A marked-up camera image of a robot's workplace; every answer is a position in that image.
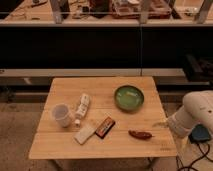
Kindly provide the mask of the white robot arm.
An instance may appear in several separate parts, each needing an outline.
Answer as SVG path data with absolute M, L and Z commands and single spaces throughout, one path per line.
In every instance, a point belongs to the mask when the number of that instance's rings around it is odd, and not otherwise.
M 188 136 L 198 124 L 213 133 L 213 90 L 187 93 L 182 106 L 168 117 L 167 124 L 180 138 Z

